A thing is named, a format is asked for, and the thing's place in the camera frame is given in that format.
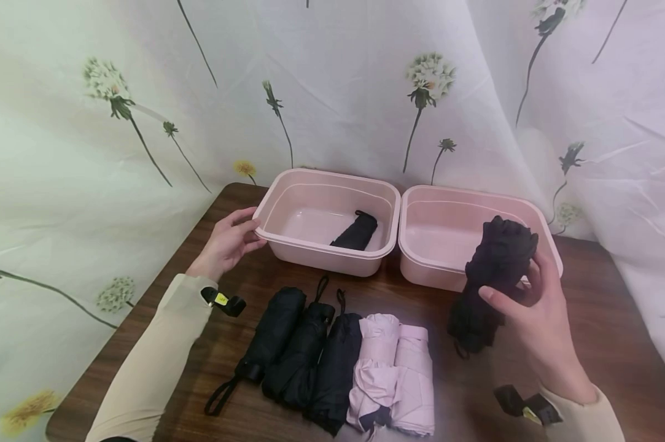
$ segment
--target sleeve cuff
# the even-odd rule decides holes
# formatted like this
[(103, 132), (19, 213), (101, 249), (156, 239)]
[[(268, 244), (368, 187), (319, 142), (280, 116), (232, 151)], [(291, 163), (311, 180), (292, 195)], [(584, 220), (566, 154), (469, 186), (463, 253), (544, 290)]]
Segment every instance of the sleeve cuff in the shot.
[(598, 387), (593, 387), (597, 392), (597, 401), (582, 405), (553, 394), (541, 386), (541, 396), (551, 402), (563, 419), (561, 423), (546, 426), (551, 441), (624, 442), (620, 423), (617, 422), (610, 401)]
[(184, 332), (199, 336), (209, 319), (212, 308), (200, 293), (205, 287), (217, 289), (217, 283), (203, 276), (178, 274), (160, 300), (154, 322), (175, 321)]

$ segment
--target pink folded umbrella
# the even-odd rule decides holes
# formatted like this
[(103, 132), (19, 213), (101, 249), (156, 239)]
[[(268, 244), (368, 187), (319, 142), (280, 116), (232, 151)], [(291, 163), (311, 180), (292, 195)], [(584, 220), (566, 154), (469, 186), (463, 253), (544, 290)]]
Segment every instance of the pink folded umbrella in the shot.
[(359, 320), (362, 347), (354, 366), (347, 422), (361, 432), (389, 423), (396, 402), (398, 369), (394, 367), (399, 320), (393, 315), (369, 315)]
[(435, 431), (433, 361), (428, 352), (428, 330), (399, 327), (394, 365), (398, 368), (396, 402), (391, 425), (413, 436), (431, 436)]

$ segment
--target plastic storage box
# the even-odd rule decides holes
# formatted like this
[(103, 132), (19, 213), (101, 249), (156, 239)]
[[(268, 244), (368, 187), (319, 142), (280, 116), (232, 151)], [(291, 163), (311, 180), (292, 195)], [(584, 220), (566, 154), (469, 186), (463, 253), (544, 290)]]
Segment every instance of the plastic storage box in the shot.
[(461, 292), (466, 283), (464, 266), (480, 245), (482, 224), (495, 215), (538, 233), (538, 250), (554, 260), (563, 274), (563, 262), (546, 220), (531, 202), (422, 185), (408, 189), (401, 205), (401, 273), (414, 284)]
[[(387, 182), (338, 173), (290, 169), (268, 189), (254, 218), (256, 231), (279, 259), (355, 276), (371, 276), (396, 245), (401, 194)], [(378, 222), (366, 250), (329, 245), (356, 218)]]

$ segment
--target wrist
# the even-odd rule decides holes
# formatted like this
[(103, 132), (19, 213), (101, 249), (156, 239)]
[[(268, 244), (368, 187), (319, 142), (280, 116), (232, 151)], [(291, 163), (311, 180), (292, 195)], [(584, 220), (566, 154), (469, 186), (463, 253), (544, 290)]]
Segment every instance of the wrist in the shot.
[(202, 261), (197, 258), (189, 266), (189, 269), (185, 271), (185, 274), (193, 277), (204, 276), (205, 278), (208, 278), (219, 284), (219, 279), (224, 274), (224, 271), (220, 269), (220, 266), (212, 265), (209, 262)]
[(553, 394), (581, 405), (597, 401), (597, 392), (577, 355), (551, 366), (538, 363), (534, 371), (542, 385)]

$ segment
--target beige sleeve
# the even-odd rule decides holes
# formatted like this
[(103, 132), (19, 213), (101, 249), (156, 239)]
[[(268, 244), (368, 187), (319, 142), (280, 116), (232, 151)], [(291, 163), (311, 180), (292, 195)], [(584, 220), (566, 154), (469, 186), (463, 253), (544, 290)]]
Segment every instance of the beige sleeve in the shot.
[(612, 405), (596, 387), (597, 402), (580, 405), (563, 399), (541, 386), (545, 397), (561, 415), (563, 422), (546, 426), (551, 442), (624, 442), (624, 434), (617, 422)]
[(209, 279), (175, 276), (145, 332), (115, 375), (87, 442), (122, 436), (150, 442), (182, 376), (194, 341), (202, 334), (211, 307), (200, 295)]

